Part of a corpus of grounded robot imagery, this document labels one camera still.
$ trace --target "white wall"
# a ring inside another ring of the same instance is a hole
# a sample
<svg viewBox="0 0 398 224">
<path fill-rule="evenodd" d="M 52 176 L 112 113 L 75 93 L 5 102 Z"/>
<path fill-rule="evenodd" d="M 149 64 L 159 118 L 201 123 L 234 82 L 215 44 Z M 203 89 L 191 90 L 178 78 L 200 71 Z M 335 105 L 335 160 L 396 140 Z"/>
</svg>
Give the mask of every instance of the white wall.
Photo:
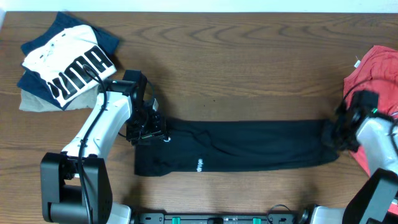
<svg viewBox="0 0 398 224">
<path fill-rule="evenodd" d="M 5 11 L 398 12 L 398 0 L 0 0 Z"/>
</svg>

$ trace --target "wooden table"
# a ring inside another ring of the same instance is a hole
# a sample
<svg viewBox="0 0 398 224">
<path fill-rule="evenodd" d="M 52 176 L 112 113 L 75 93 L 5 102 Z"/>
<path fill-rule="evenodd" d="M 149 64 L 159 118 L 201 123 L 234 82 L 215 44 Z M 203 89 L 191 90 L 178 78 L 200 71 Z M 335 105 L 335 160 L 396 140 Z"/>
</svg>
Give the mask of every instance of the wooden table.
<svg viewBox="0 0 398 224">
<path fill-rule="evenodd" d="M 170 116 L 200 120 L 327 118 L 356 56 L 398 49 L 395 14 L 72 13 L 118 36 L 114 78 L 142 70 Z M 0 223 L 42 223 L 39 164 L 60 152 L 91 110 L 19 111 L 21 44 L 54 12 L 8 12 L 0 38 Z M 262 213 L 283 203 L 344 207 L 367 180 L 347 153 L 320 167 L 270 172 L 134 175 L 134 149 L 117 138 L 108 158 L 114 199 L 167 212 Z"/>
</svg>

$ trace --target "black cloth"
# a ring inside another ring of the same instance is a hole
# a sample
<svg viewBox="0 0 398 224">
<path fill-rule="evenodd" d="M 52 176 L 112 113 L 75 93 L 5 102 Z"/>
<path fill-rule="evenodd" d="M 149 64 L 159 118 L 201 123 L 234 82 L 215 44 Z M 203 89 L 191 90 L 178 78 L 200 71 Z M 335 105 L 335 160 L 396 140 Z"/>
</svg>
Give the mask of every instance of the black cloth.
<svg viewBox="0 0 398 224">
<path fill-rule="evenodd" d="M 137 146 L 135 173 L 237 172 L 294 169 L 332 162 L 321 142 L 329 121 L 199 122 L 169 120 L 170 142 Z"/>
<path fill-rule="evenodd" d="M 25 55 L 27 55 L 31 51 L 44 46 L 51 38 L 55 37 L 64 29 L 84 24 L 86 23 L 70 17 L 62 12 L 58 12 L 57 17 L 55 18 L 55 21 L 50 26 L 50 28 L 40 37 L 28 43 L 22 44 L 21 50 Z M 116 47 L 119 45 L 119 39 L 99 28 L 91 28 L 94 31 L 98 46 L 103 49 L 108 56 L 113 55 Z M 35 96 L 40 97 L 45 101 L 48 101 L 49 103 L 61 108 L 62 110 L 65 110 L 70 104 L 69 102 L 61 107 L 60 103 L 53 98 L 46 81 L 41 79 L 40 75 L 37 72 L 26 70 L 22 78 L 17 83 L 17 86 Z"/>
</svg>

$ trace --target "gray garment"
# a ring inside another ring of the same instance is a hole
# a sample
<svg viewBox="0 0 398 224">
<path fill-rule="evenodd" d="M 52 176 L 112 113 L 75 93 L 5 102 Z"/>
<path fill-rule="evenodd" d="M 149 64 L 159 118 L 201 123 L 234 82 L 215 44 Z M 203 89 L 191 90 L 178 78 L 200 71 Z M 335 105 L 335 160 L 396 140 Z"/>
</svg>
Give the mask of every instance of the gray garment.
<svg viewBox="0 0 398 224">
<path fill-rule="evenodd" d="M 99 85 L 96 85 L 82 93 L 80 96 L 76 97 L 74 100 L 72 100 L 66 110 L 94 108 L 98 95 L 98 87 Z M 19 105 L 19 109 L 22 111 L 32 112 L 62 111 L 53 104 L 25 90 L 21 90 L 21 104 Z"/>
</svg>

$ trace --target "red cloth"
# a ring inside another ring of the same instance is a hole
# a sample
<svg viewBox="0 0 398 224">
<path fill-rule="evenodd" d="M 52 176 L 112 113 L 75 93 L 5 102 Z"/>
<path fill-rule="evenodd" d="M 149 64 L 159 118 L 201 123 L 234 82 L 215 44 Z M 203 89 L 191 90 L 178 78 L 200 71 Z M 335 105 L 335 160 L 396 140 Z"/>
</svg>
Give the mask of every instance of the red cloth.
<svg viewBox="0 0 398 224">
<path fill-rule="evenodd" d="M 344 95 L 356 83 L 373 78 L 392 80 L 398 83 L 398 52 L 383 46 L 374 46 L 363 57 L 359 67 L 347 78 L 344 79 Z M 398 87 L 393 83 L 380 80 L 365 82 L 358 86 L 346 99 L 349 106 L 353 93 L 358 90 L 370 90 L 379 94 L 378 110 L 395 118 L 398 118 Z M 369 166 L 363 147 L 359 147 L 357 153 L 351 155 L 368 173 Z M 391 205 L 390 212 L 398 214 L 398 206 Z"/>
</svg>

